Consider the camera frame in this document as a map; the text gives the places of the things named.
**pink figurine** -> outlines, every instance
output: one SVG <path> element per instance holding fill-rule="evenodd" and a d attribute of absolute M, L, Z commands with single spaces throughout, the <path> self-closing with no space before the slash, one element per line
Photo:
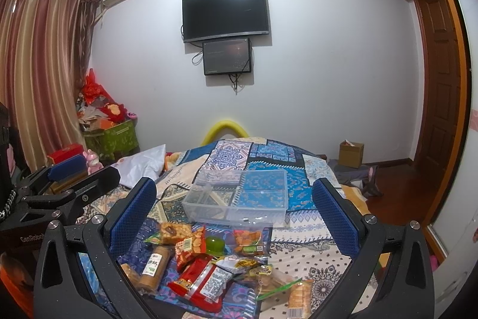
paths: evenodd
<path fill-rule="evenodd" d="M 83 152 L 84 157 L 87 159 L 88 174 L 95 173 L 103 168 L 103 164 L 99 162 L 98 155 L 91 149 L 87 152 Z"/>

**blue gripper pad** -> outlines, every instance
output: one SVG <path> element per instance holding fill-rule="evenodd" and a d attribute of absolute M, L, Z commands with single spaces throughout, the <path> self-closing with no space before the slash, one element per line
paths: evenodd
<path fill-rule="evenodd" d="M 138 185 L 141 188 L 134 195 Z M 140 227 L 156 201 L 156 185 L 153 180 L 142 178 L 131 190 L 130 195 L 124 199 L 129 202 L 129 205 L 111 228 L 109 252 L 114 259 L 125 254 L 130 249 Z"/>
<path fill-rule="evenodd" d="M 82 154 L 70 157 L 68 160 L 53 165 L 48 172 L 48 180 L 60 181 L 75 173 L 85 171 L 87 168 L 87 160 Z"/>
<path fill-rule="evenodd" d="M 354 259 L 360 250 L 357 229 L 321 180 L 316 180 L 312 185 L 312 201 L 340 252 Z"/>

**metal screw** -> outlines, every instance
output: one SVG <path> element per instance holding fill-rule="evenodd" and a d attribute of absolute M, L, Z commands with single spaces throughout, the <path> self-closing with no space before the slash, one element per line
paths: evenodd
<path fill-rule="evenodd" d="M 419 230 L 420 224 L 416 220 L 412 220 L 410 222 L 410 227 L 413 228 L 414 230 Z"/>
<path fill-rule="evenodd" d="M 375 215 L 365 214 L 363 218 L 369 225 L 374 225 L 375 223 L 377 223 L 377 217 Z"/>
<path fill-rule="evenodd" d="M 50 230 L 54 230 L 55 228 L 58 227 L 60 223 L 57 221 L 57 220 L 52 220 L 49 224 L 48 224 L 48 228 Z"/>
<path fill-rule="evenodd" d="M 96 214 L 93 218 L 91 218 L 91 222 L 94 225 L 99 225 L 105 217 L 101 214 Z"/>

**door panel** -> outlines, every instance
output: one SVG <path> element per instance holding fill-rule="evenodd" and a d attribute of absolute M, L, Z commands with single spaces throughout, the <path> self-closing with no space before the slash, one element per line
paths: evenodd
<path fill-rule="evenodd" d="M 437 188 L 455 139 L 460 102 L 460 73 L 455 29 L 446 0 L 416 0 L 424 32 L 425 78 L 421 141 L 415 167 Z"/>

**green storage box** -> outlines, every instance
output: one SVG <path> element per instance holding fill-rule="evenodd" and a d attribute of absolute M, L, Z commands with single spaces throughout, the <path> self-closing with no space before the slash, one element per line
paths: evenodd
<path fill-rule="evenodd" d="M 117 160 L 130 155 L 139 146 L 133 122 L 128 120 L 110 129 L 83 133 L 88 149 L 96 152 L 100 160 Z"/>

